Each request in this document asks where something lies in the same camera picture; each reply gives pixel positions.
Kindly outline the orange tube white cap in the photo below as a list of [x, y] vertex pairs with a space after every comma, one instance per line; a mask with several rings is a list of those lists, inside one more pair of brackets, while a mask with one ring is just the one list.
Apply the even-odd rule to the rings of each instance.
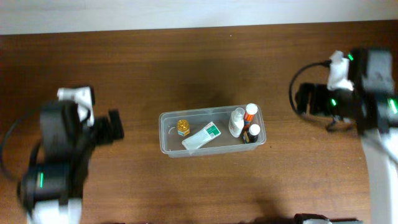
[[254, 115], [258, 112], [258, 107], [254, 103], [249, 103], [246, 105], [245, 114], [244, 114], [244, 127], [243, 129], [246, 130], [254, 118]]

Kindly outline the gold lid small jar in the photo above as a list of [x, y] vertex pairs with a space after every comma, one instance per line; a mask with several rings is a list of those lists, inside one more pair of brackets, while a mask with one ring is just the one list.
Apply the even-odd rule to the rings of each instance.
[[177, 133], [180, 136], [186, 136], [190, 134], [190, 125], [186, 119], [180, 119], [177, 122]]

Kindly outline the dark bottle white cap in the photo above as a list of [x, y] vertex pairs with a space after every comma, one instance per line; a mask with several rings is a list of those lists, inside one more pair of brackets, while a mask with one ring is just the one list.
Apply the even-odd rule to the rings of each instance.
[[258, 135], [261, 128], [258, 124], [252, 124], [243, 133], [243, 141], [245, 144], [255, 143], [258, 140]]

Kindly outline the white spray bottle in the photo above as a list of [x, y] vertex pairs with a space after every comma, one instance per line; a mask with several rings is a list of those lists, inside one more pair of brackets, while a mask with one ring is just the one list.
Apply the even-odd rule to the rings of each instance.
[[229, 120], [229, 131], [234, 138], [238, 138], [244, 127], [245, 110], [243, 108], [236, 108], [231, 113]]

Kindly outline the white green medicine box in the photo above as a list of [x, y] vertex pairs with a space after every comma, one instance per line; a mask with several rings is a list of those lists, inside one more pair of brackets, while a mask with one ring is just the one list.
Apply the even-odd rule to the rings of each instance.
[[199, 149], [220, 135], [221, 131], [218, 129], [215, 123], [210, 122], [193, 136], [184, 139], [182, 141], [182, 145], [186, 150]]

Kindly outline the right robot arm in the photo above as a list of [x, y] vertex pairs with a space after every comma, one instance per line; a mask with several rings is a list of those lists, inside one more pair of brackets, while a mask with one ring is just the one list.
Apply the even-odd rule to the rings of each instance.
[[[300, 118], [331, 117], [329, 133], [339, 121], [354, 123], [368, 168], [373, 223], [397, 223], [397, 92], [392, 64], [387, 48], [356, 47], [302, 67], [289, 83], [289, 103]], [[327, 83], [302, 83], [294, 92], [299, 75], [316, 66], [329, 69]]]

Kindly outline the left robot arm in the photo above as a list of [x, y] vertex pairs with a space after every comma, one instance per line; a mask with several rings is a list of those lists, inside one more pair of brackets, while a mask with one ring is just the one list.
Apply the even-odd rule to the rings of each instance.
[[29, 169], [17, 185], [17, 198], [31, 223], [79, 223], [83, 186], [97, 146], [124, 138], [118, 110], [80, 119], [72, 100], [49, 103], [40, 110], [42, 139], [34, 146]]

